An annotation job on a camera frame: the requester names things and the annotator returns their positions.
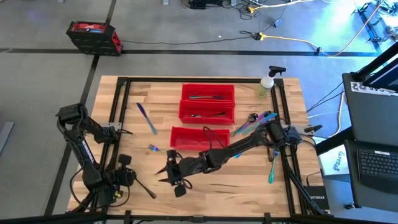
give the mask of laptop keyboard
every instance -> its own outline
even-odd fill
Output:
[[[359,150],[361,174],[398,179],[398,157]]]

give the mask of wooden table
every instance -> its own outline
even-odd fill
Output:
[[[116,80],[118,77],[102,77],[91,117],[99,123],[107,123],[113,101]],[[288,101],[292,124],[308,124],[307,113],[303,100],[300,82],[296,78],[285,78],[285,92]],[[212,126],[211,129],[230,129],[231,131],[243,124],[249,113],[261,113],[273,110],[271,96],[266,99],[255,97],[257,85],[235,85],[235,126]],[[211,174],[197,174],[187,179],[193,184],[193,189],[187,190],[183,197],[176,198],[174,188],[170,184],[158,182],[167,174],[154,175],[164,167],[166,155],[161,152],[151,152],[148,144],[159,147],[162,151],[171,149],[169,146],[172,126],[187,128],[202,128],[199,124],[182,124],[178,119],[178,104],[181,97],[182,83],[165,82],[133,82],[129,92],[127,110],[123,128],[132,131],[134,135],[123,134],[119,153],[132,156],[130,168],[137,172],[138,179],[157,194],[152,199],[138,184],[131,187],[131,197],[127,204],[118,208],[110,208],[109,214],[124,214],[131,210],[134,215],[180,215],[180,216],[217,216],[217,217],[263,217],[264,212],[272,217],[289,217],[284,176],[280,158],[275,165],[274,183],[268,183],[271,163],[267,160],[267,150],[264,146],[245,152],[238,159],[230,159],[220,170]],[[119,99],[119,114],[123,89]],[[280,115],[283,117],[282,103],[279,94]],[[153,135],[149,125],[141,115],[136,102],[142,103],[150,120],[158,130]],[[231,138],[231,143],[243,138],[239,135]],[[87,136],[88,144],[99,162],[102,145],[97,144]],[[180,151],[184,156],[197,156],[197,152]],[[319,171],[318,159],[314,148],[300,144],[297,151],[302,179]],[[320,174],[310,177],[311,185],[323,185]],[[73,185],[75,193],[82,200],[88,193],[83,185],[81,174]],[[300,212],[299,197],[292,184],[295,210]],[[125,194],[115,204],[125,201]],[[78,204],[71,197],[68,210]]]

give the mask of monitor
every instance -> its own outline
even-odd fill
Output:
[[[398,91],[398,58],[363,82],[364,86]]]
[[[364,86],[377,89],[398,91],[398,58],[387,63],[398,55],[398,42],[389,47],[367,66],[358,72],[351,72],[354,81],[362,82]]]

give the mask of utensil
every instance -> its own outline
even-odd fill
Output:
[[[225,112],[221,112],[221,113],[218,113],[218,114],[207,115],[207,116],[202,116],[200,114],[193,114],[193,115],[191,115],[191,117],[192,118],[211,118],[211,117],[214,117],[214,116],[225,116],[225,115],[226,115]]]
[[[248,120],[242,125],[240,126],[238,129],[236,129],[235,131],[233,131],[230,136],[233,137],[235,136],[235,134],[238,133],[239,130],[243,129],[243,127],[245,127],[245,125],[249,124],[249,123],[253,123],[258,119],[259,115],[256,113],[251,113],[248,116]]]
[[[274,159],[272,160],[271,173],[269,174],[268,183],[272,184],[274,182],[274,167],[276,158],[279,156],[279,149],[274,149]]]
[[[147,120],[147,122],[152,130],[152,133],[157,134],[157,130],[154,127],[154,125],[151,123],[151,121],[149,120],[147,113],[145,113],[144,107],[140,103],[137,103],[137,106],[138,106],[139,110],[141,111],[142,115],[144,115],[145,119]]]
[[[166,152],[161,151],[158,147],[154,146],[154,145],[148,145],[148,149],[151,150],[152,152],[161,152],[163,154],[166,154]]]
[[[270,114],[268,116],[266,116],[264,119],[260,120],[259,122],[257,122],[255,125],[253,125],[252,127],[247,128],[246,130],[242,130],[242,134],[249,134],[253,129],[256,129],[260,124],[264,124],[265,122],[268,122],[270,119],[276,117],[278,114],[277,113],[273,113]]]
[[[221,96],[189,96],[191,100],[194,99],[215,99],[215,100],[220,100]]]

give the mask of yellow cable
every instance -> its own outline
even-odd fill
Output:
[[[372,12],[372,14],[369,16],[369,19],[367,19],[367,21],[363,24],[362,28],[359,30],[359,32],[351,39],[351,41],[343,48],[343,50],[341,50],[340,52],[338,52],[337,54],[334,55],[330,55],[325,53],[323,50],[320,50],[320,52],[322,52],[323,54],[325,54],[326,56],[329,57],[336,57],[341,55],[341,53],[343,53],[353,42],[354,40],[358,37],[358,35],[362,32],[362,30],[366,27],[366,25],[369,23],[369,21],[371,20],[371,18],[373,17],[373,15],[377,12],[377,10],[380,8],[381,4],[384,2],[385,0],[382,0],[380,2],[380,4],[376,7],[376,9]],[[293,41],[299,41],[299,42],[305,42],[309,45],[311,45],[312,47],[315,47],[316,49],[318,48],[315,44],[307,41],[307,40],[302,40],[302,39],[296,39],[296,38],[289,38],[289,37],[280,37],[280,36],[271,36],[271,35],[265,35],[265,38],[274,38],[274,39],[283,39],[283,40],[293,40]]]

